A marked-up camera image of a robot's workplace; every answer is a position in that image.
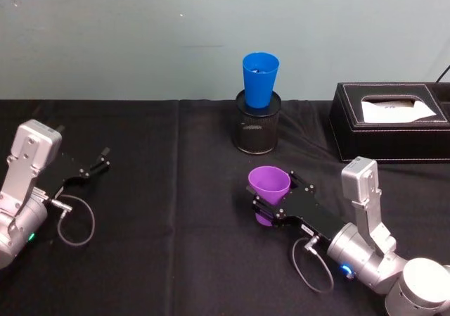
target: mesh pen holder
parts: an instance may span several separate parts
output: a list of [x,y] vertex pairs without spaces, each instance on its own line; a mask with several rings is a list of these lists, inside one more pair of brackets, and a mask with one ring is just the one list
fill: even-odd
[[244,91],[236,97],[238,118],[234,130],[234,144],[248,154],[265,154],[277,144],[278,117],[281,109],[280,96],[272,92],[266,108],[252,108],[245,103]]

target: tissue box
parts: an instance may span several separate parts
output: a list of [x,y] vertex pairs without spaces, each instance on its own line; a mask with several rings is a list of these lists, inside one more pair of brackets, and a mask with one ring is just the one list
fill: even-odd
[[[365,110],[375,112],[363,112],[363,101],[370,103],[365,103],[370,105]],[[423,103],[421,108],[417,101]],[[341,161],[363,156],[380,163],[450,162],[450,122],[445,111],[449,104],[449,83],[337,84],[330,123]],[[423,108],[434,115],[398,122],[413,120]]]

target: white tissue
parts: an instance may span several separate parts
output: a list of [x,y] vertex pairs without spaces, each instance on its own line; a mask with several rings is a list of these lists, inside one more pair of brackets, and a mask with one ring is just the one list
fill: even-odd
[[373,124],[413,122],[436,115],[422,101],[383,101],[380,103],[361,102],[364,122]]

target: black tablecloth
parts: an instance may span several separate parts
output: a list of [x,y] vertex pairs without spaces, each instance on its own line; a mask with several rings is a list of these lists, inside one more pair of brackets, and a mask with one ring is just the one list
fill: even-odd
[[[0,157],[17,126],[36,118],[66,126],[61,151],[76,159],[109,146],[112,168],[83,193],[97,219],[92,242],[63,244],[51,212],[0,271],[0,315],[383,315],[383,298],[344,280],[330,260],[334,292],[311,292],[288,257],[296,233],[257,224],[245,200],[248,172],[276,165],[298,171],[321,204],[354,221],[329,110],[329,102],[283,102],[276,150],[249,156],[231,142],[232,101],[1,101]],[[379,170],[398,254],[450,263],[450,165]],[[83,215],[75,206],[67,230]],[[303,256],[307,276],[325,286],[319,264]]]

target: wall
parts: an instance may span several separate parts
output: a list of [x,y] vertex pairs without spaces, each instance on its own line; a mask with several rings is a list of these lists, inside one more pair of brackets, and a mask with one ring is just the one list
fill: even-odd
[[265,50],[284,99],[331,99],[435,80],[449,17],[450,0],[0,0],[0,97],[232,99]]

